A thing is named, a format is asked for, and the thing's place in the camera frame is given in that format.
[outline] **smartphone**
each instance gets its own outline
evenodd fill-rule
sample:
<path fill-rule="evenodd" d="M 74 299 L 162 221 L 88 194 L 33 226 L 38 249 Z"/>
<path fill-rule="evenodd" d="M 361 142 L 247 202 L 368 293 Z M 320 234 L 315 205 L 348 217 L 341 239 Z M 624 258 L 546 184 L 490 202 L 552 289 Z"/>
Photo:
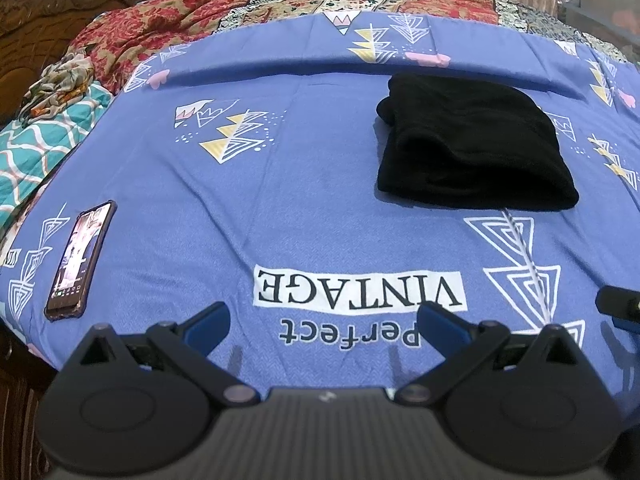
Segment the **smartphone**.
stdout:
<path fill-rule="evenodd" d="M 109 200 L 78 215 L 44 308 L 50 321 L 84 314 L 98 254 L 115 211 L 116 203 Z"/>

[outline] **pink heart print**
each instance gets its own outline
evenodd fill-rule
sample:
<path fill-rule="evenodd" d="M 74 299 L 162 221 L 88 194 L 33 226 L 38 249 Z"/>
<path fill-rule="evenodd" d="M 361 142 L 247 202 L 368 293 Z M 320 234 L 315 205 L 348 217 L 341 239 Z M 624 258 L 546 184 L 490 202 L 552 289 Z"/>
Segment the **pink heart print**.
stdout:
<path fill-rule="evenodd" d="M 153 74 L 146 82 L 153 88 L 154 90 L 158 90 L 161 84 L 166 83 L 166 77 L 169 75 L 169 69 L 161 70 L 160 72 L 156 72 Z"/>
<path fill-rule="evenodd" d="M 635 108 L 636 107 L 636 98 L 633 97 L 632 95 L 629 94 L 625 94 L 622 90 L 618 90 L 618 95 L 620 95 L 620 97 L 622 97 L 622 100 L 625 102 L 625 104 L 629 107 L 629 108 Z"/>
<path fill-rule="evenodd" d="M 419 54 L 418 52 L 406 52 L 404 56 L 411 61 L 417 61 L 420 66 L 438 66 L 446 68 L 451 58 L 445 54 Z"/>

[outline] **bed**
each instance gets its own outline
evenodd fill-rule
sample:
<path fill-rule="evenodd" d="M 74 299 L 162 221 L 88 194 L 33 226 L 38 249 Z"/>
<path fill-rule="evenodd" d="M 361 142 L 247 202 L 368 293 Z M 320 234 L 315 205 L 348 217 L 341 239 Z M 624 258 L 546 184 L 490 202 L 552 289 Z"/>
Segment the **bed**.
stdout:
<path fill-rule="evenodd" d="M 638 287 L 640 234 L 627 219 L 638 214 L 640 78 L 612 46 L 507 0 L 159 0 L 185 13 L 162 20 L 153 2 L 137 0 L 2 1 L 28 16 L 0 38 L 0 52 L 17 59 L 0 80 L 19 90 L 5 121 L 20 104 L 15 95 L 69 44 L 98 45 L 90 55 L 100 81 L 118 94 L 37 200 L 16 211 L 0 272 L 2 478 L 40 478 L 49 467 L 34 411 L 88 327 L 139 332 L 215 300 L 228 303 L 232 333 L 210 358 L 262 393 L 326 385 L 337 368 L 332 386 L 392 391 L 438 362 L 412 321 L 430 295 L 469 320 L 495 317 L 523 333 L 564 324 L 625 413 L 640 402 L 637 342 L 593 307 L 600 285 Z M 85 28 L 112 9 L 122 9 L 119 20 Z M 167 20 L 187 23 L 183 36 L 167 33 Z M 43 25 L 46 42 L 21 39 Z M 114 54 L 109 38 L 131 41 L 141 28 L 152 29 L 146 43 Z M 19 60 L 17 40 L 41 46 L 40 57 Z M 492 52 L 495 41 L 502 49 Z M 578 207 L 555 216 L 457 212 L 374 192 L 387 133 L 375 103 L 396 70 L 473 74 L 529 93 L 556 126 Z M 313 112 L 318 103 L 322 113 Z M 157 112 L 140 113 L 147 109 Z M 348 136 L 345 124 L 363 126 Z M 306 130 L 309 138 L 299 134 Z M 610 208 L 611 196 L 620 210 L 594 225 L 588 216 Z M 105 200 L 118 209 L 87 311 L 49 323 L 42 305 L 75 216 Z M 403 237 L 425 224 L 430 250 L 407 248 Z M 587 241 L 588 251 L 574 250 Z M 523 272 L 531 256 L 542 298 Z M 28 294 L 12 293 L 17 286 Z M 364 309 L 374 304 L 375 314 Z"/>

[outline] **folded garment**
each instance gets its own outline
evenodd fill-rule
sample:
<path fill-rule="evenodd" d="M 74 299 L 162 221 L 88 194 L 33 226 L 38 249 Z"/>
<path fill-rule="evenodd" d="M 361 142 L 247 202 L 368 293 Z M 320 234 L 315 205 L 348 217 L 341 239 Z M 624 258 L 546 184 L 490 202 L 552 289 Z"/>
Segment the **folded garment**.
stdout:
<path fill-rule="evenodd" d="M 555 128 L 501 84 L 397 74 L 377 112 L 392 126 L 378 189 L 458 208 L 562 210 L 578 192 Z"/>
<path fill-rule="evenodd" d="M 67 54 L 29 87 L 17 119 L 25 128 L 38 119 L 51 119 L 81 101 L 93 82 L 94 66 L 85 52 Z"/>

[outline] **black folded cloth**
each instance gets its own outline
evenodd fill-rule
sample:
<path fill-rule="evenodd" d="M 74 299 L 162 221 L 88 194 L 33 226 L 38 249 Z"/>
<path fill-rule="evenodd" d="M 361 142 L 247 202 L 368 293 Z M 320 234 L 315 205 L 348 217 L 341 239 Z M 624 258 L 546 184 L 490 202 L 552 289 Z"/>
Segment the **black folded cloth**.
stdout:
<path fill-rule="evenodd" d="M 556 211 L 578 202 L 551 120 L 515 88 L 401 73 L 376 111 L 392 127 L 380 191 L 473 209 Z"/>

